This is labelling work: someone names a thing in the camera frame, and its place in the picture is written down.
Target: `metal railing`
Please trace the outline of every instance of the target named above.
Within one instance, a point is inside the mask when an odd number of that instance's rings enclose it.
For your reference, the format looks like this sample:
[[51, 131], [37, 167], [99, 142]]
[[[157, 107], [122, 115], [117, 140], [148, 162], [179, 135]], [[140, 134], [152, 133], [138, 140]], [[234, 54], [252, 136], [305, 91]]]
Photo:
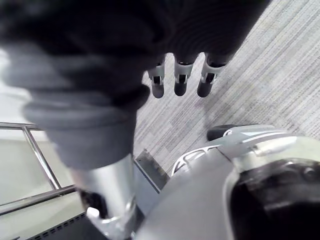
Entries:
[[33, 153], [36, 156], [36, 159], [38, 160], [38, 163], [42, 169], [42, 173], [52, 188], [52, 190], [48, 192], [1, 204], [0, 216], [76, 191], [76, 187], [74, 185], [61, 187], [57, 177], [50, 168], [50, 165], [48, 164], [34, 136], [31, 133], [31, 131], [42, 131], [41, 129], [34, 124], [0, 122], [0, 130], [21, 130], [23, 132], [26, 141], [29, 143]]

